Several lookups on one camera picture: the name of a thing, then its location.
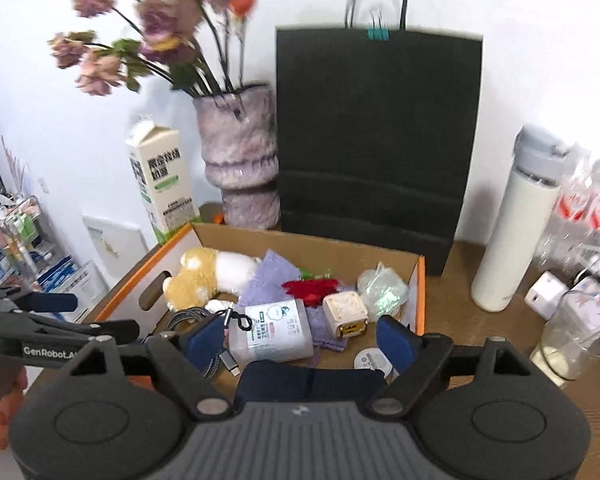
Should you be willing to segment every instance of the white power adapter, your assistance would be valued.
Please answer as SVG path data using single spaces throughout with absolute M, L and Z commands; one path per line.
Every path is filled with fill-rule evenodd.
M 558 309 L 564 293 L 568 290 L 563 282 L 547 271 L 529 289 L 525 296 L 525 303 L 543 319 L 549 320 Z

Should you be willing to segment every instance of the green label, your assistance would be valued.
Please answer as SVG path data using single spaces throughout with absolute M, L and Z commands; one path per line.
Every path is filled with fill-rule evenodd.
M 389 41 L 389 29 L 388 28 L 368 28 L 366 30 L 366 37 L 374 41 Z
M 202 222 L 202 217 L 201 216 L 196 216 L 195 218 L 192 218 L 189 222 L 189 224 L 195 224 L 197 222 Z M 173 237 L 174 234 L 176 234 L 183 226 L 184 224 L 182 224 L 180 227 L 176 228 L 176 229 L 172 229 L 171 231 L 167 232 L 167 233 L 163 233 L 162 231 L 158 231 L 158 229 L 154 226 L 152 226 L 154 228 L 154 234 L 155 237 L 158 239 L 158 243 L 160 245 L 164 245 L 170 238 Z
M 169 189 L 170 187 L 175 186 L 178 183 L 179 179 L 180 178 L 177 175 L 173 175 L 171 178 L 168 178 L 164 182 L 161 182 L 160 184 L 155 186 L 154 189 L 156 191 L 162 191 L 163 189 Z

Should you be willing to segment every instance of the gray bottle cap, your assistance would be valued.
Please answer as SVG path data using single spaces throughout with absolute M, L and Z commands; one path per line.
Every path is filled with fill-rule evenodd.
M 564 175 L 569 147 L 545 128 L 525 124 L 513 147 L 514 166 L 542 180 L 559 182 Z

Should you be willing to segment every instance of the milk carton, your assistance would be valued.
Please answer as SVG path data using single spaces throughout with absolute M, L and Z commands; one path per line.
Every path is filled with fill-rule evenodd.
M 187 222 L 199 222 L 178 131 L 143 120 L 131 129 L 126 146 L 158 242 L 165 243 Z

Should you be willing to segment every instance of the cube-shaped gadget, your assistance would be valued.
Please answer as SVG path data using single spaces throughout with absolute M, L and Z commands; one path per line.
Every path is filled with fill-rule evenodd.
M 365 333 L 368 312 L 357 292 L 330 294 L 322 301 L 322 307 L 334 337 L 347 338 Z

